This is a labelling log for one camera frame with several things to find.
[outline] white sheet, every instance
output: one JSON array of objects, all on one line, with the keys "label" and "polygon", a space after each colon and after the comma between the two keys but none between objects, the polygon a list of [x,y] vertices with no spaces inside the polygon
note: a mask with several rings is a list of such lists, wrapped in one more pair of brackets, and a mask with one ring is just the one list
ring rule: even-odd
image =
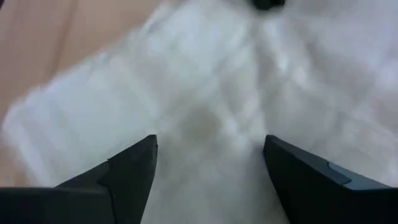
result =
[{"label": "white sheet", "polygon": [[10,109],[35,185],[157,134],[143,223],[286,223],[266,134],[398,186],[398,2],[164,4],[140,30]]}]

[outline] black object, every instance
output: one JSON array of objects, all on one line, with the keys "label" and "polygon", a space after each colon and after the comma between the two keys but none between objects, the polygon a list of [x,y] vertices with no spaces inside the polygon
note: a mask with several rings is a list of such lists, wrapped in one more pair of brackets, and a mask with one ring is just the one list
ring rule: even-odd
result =
[{"label": "black object", "polygon": [[266,137],[263,153],[292,224],[398,223],[398,189],[355,174],[275,136]]},{"label": "black object", "polygon": [[150,135],[53,189],[0,189],[0,223],[138,224],[156,160],[157,140]]},{"label": "black object", "polygon": [[269,10],[272,7],[284,6],[285,0],[251,0],[254,7],[258,10]]}]

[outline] wooden surface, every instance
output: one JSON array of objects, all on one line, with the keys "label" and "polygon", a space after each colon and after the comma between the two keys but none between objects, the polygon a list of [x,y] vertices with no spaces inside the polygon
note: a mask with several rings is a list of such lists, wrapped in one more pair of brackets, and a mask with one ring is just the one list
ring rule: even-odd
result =
[{"label": "wooden surface", "polygon": [[[161,0],[5,0],[0,10],[0,118],[31,88],[142,24]],[[28,185],[0,142],[0,185]]]}]

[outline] tan surface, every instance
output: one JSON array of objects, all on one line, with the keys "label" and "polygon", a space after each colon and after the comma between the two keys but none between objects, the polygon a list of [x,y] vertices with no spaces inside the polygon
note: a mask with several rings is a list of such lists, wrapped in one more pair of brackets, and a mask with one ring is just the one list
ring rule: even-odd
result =
[{"label": "tan surface", "polygon": [[[0,118],[30,88],[142,24],[161,0],[6,0],[0,10]],[[28,185],[0,142],[0,185]]]}]

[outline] white fabric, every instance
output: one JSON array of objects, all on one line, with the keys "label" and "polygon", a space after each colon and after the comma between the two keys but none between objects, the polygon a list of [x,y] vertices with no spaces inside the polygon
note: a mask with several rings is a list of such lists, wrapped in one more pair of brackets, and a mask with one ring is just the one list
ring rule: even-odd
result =
[{"label": "white fabric", "polygon": [[157,134],[143,223],[286,223],[261,148],[276,136],[398,186],[398,2],[164,4],[9,111],[35,185]]}]

